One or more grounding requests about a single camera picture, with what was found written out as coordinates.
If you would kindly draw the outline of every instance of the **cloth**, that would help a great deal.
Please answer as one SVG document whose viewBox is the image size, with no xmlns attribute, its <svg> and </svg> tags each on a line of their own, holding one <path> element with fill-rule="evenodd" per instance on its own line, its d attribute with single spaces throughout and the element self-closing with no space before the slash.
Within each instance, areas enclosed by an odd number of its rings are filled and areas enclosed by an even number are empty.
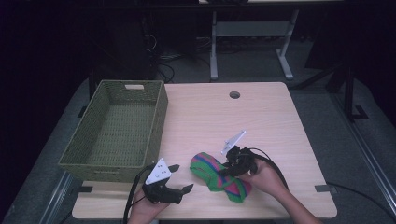
<svg viewBox="0 0 396 224">
<path fill-rule="evenodd" d="M 235 203 L 242 203 L 251 191 L 251 185 L 232 176 L 221 176 L 218 171 L 225 167 L 214 157 L 205 152 L 198 153 L 191 159 L 190 170 L 202 178 L 210 191 L 222 191 Z"/>
</svg>

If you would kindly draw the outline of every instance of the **human hand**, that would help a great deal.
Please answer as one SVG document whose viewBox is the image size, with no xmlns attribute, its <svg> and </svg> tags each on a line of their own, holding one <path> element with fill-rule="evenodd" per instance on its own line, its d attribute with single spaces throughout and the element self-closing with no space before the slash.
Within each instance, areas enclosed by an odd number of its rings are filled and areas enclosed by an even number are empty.
<svg viewBox="0 0 396 224">
<path fill-rule="evenodd" d="M 256 159 L 255 162 L 257 164 L 256 174 L 243 174 L 238 177 L 274 197 L 287 190 L 274 168 L 265 161 Z"/>
<path fill-rule="evenodd" d="M 140 189 L 134 195 L 134 204 L 128 224 L 149 224 L 169 203 L 152 203 L 145 198 L 145 193 Z"/>
</svg>

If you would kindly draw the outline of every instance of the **woven basket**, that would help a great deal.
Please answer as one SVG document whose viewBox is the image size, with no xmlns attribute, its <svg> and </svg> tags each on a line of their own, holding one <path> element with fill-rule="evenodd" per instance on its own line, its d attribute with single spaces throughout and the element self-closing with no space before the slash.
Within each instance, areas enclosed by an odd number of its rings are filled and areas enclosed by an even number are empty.
<svg viewBox="0 0 396 224">
<path fill-rule="evenodd" d="M 59 165 L 82 180 L 133 182 L 158 160 L 167 105 L 161 81 L 103 80 Z"/>
</svg>

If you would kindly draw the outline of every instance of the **table top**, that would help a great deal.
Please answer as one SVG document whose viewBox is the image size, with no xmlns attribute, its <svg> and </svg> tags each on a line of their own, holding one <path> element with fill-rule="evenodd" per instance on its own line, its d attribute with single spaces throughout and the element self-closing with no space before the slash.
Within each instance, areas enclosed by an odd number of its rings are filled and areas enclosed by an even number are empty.
<svg viewBox="0 0 396 224">
<path fill-rule="evenodd" d="M 266 152 L 285 176 L 290 192 L 316 217 L 335 217 L 330 192 L 285 84 L 280 82 L 167 84 L 169 98 L 160 158 L 179 164 L 167 183 L 181 189 L 194 184 L 180 204 L 171 204 L 158 219 L 282 218 L 288 213 L 270 195 L 253 189 L 243 203 L 228 200 L 225 192 L 211 192 L 190 171 L 192 157 L 200 152 L 226 162 L 224 141 L 246 130 L 239 147 Z M 238 99 L 230 92 L 240 93 Z M 75 218 L 122 218 L 132 184 L 85 181 L 92 192 L 78 195 Z"/>
</svg>

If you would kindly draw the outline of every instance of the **cable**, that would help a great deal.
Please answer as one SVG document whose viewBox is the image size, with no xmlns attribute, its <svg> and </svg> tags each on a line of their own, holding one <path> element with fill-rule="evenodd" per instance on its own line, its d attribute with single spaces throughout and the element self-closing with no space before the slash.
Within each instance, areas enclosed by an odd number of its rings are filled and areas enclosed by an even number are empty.
<svg viewBox="0 0 396 224">
<path fill-rule="evenodd" d="M 351 189 L 351 188 L 348 188 L 348 187 L 345 187 L 345 186 L 342 186 L 342 185 L 339 185 L 339 184 L 334 184 L 333 182 L 330 182 L 330 181 L 326 181 L 326 184 L 328 184 L 328 185 L 333 185 L 333 186 L 338 187 L 338 188 L 341 188 L 341 189 L 349 190 L 349 191 L 351 191 L 351 192 L 354 192 L 354 193 L 359 194 L 359 195 L 362 196 L 363 198 L 366 198 L 366 199 L 372 201 L 372 203 L 375 203 L 379 208 L 381 208 L 381 209 L 393 220 L 394 223 L 396 223 L 396 216 L 394 216 L 385 206 L 383 206 L 382 204 L 380 204 L 379 202 L 377 202 L 377 201 L 376 201 L 375 199 L 373 199 L 372 197 L 370 197 L 370 196 L 368 196 L 368 195 L 366 195 L 366 194 L 364 194 L 364 193 L 362 193 L 362 192 L 360 192 L 360 191 L 357 191 L 357 190 L 355 190 L 355 189 Z"/>
<path fill-rule="evenodd" d="M 64 224 L 66 220 L 72 215 L 72 210 L 59 222 L 59 224 Z"/>
<path fill-rule="evenodd" d="M 162 65 L 162 66 L 168 67 L 168 68 L 172 71 L 171 77 L 167 77 L 167 76 L 165 75 L 165 73 L 164 73 L 161 69 L 158 69 L 158 72 L 159 72 L 160 75 L 163 77 L 163 82 L 164 82 L 164 83 L 173 82 L 173 78 L 174 78 L 174 76 L 175 76 L 175 69 L 174 69 L 172 66 L 170 66 L 170 65 L 168 65 L 168 64 L 164 64 L 164 63 L 159 63 L 158 65 Z"/>
<path fill-rule="evenodd" d="M 260 151 L 261 153 L 263 153 L 263 154 L 268 158 L 268 160 L 271 161 L 271 158 L 268 156 L 268 154 L 265 153 L 264 151 L 262 151 L 261 149 L 256 148 L 256 147 L 250 147 L 249 149 L 253 149 L 253 150 L 258 150 L 258 151 Z"/>
<path fill-rule="evenodd" d="M 140 171 L 140 173 L 134 178 L 134 183 L 132 184 L 131 191 L 129 192 L 128 200 L 127 200 L 127 202 L 126 202 L 126 204 L 125 204 L 125 210 L 124 210 L 124 215 L 123 215 L 123 219 L 122 219 L 122 222 L 123 222 L 124 224 L 127 224 L 127 223 L 128 223 L 128 213 L 129 213 L 129 210 L 130 210 L 131 207 L 132 207 L 132 198 L 134 197 L 134 192 L 136 191 L 136 187 L 137 187 L 137 184 L 139 183 L 140 176 L 141 176 L 143 173 L 145 173 L 147 170 L 152 170 L 154 166 L 155 166 L 155 163 L 146 166 L 146 167 L 145 167 L 142 171 Z"/>
</svg>

